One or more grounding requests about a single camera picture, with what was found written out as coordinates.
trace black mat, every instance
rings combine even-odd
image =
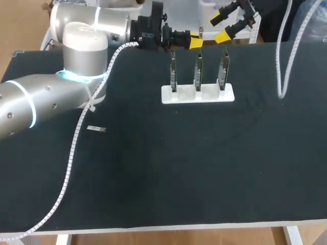
[[[221,49],[203,50],[204,82],[214,82]],[[124,51],[105,102],[86,117],[63,202],[41,230],[327,218],[327,45],[300,46],[284,100],[274,44],[228,49],[235,102],[193,105],[161,103],[168,54]],[[3,81],[54,73],[61,59],[18,54]],[[195,59],[177,52],[180,84],[191,83]],[[0,141],[0,232],[26,230],[52,207],[80,112]]]

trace white cable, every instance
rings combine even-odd
[[[292,48],[292,51],[291,51],[291,55],[290,55],[290,58],[288,60],[288,64],[287,64],[287,68],[286,68],[286,72],[285,72],[284,83],[283,83],[283,89],[282,89],[281,64],[280,64],[280,59],[279,59],[279,53],[280,53],[280,49],[281,49],[281,42],[282,42],[282,36],[283,36],[285,24],[286,24],[286,21],[287,21],[287,19],[289,17],[291,8],[292,8],[292,0],[288,1],[286,13],[285,13],[282,25],[281,25],[281,29],[279,30],[278,39],[277,39],[277,47],[276,47],[277,93],[278,93],[278,97],[280,99],[283,99],[285,97],[286,92],[287,92],[288,82],[289,82],[289,78],[290,78],[294,58],[296,56],[298,46],[299,46],[300,41],[302,39],[302,35],[303,35],[303,33],[304,33],[304,31],[305,31],[305,29],[306,29],[306,27],[307,27],[307,25],[308,25],[308,23],[309,23],[309,21],[311,19],[313,13],[317,10],[317,8],[321,4],[321,2],[322,2],[322,0],[317,0],[312,5],[312,7],[308,11],[304,21],[301,24],[300,29],[298,30],[298,33],[296,35],[295,42],[293,44],[293,48]]]
[[[100,91],[102,90],[103,86],[106,84],[108,77],[111,73],[111,69],[112,66],[118,56],[118,54],[125,48],[127,47],[135,47],[138,46],[137,42],[128,42],[125,43],[123,45],[121,45],[113,54],[107,72],[106,72],[106,76],[103,78],[102,82],[100,83],[100,85],[98,86],[98,88],[96,89],[96,91],[94,92],[92,98],[93,100],[98,96],[98,94],[100,93]],[[1,238],[0,237],[0,241],[13,241],[13,240],[18,240],[18,239],[22,239],[26,236],[31,235],[32,232],[35,232],[36,230],[38,230],[41,226],[43,226],[45,224],[45,222],[48,221],[48,219],[55,213],[55,211],[57,210],[59,204],[62,201],[63,196],[65,195],[66,189],[67,189],[67,185],[68,185],[68,181],[69,181],[69,177],[71,175],[71,170],[72,170],[72,164],[73,164],[73,159],[74,159],[74,153],[75,153],[75,148],[76,148],[76,144],[77,144],[77,139],[84,121],[84,118],[86,116],[86,113],[88,112],[90,108],[90,102],[88,102],[86,104],[86,106],[84,107],[82,114],[78,120],[76,129],[75,129],[75,133],[74,133],[74,137],[73,137],[73,141],[72,141],[72,146],[71,146],[71,152],[69,154],[69,160],[68,160],[68,166],[67,166],[67,172],[66,172],[66,176],[64,179],[64,183],[63,186],[61,188],[59,197],[55,203],[55,205],[52,207],[52,209],[50,210],[50,212],[39,222],[37,223],[34,227],[32,227],[30,230],[28,230],[27,232],[24,232],[23,234],[19,235],[19,236],[13,236],[13,237],[8,237],[8,238]]]

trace gray cylindrical housing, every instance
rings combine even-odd
[[[89,101],[85,86],[94,93],[101,80],[86,85],[60,75],[30,75],[0,84],[0,139],[78,108]]]
[[[107,70],[108,49],[79,51],[63,47],[63,63],[66,70],[81,76],[98,76]]]
[[[120,46],[129,41],[129,13],[112,9],[87,7],[60,3],[51,13],[51,33],[55,40],[62,42],[65,26],[70,22],[82,22],[105,32],[109,46]]]

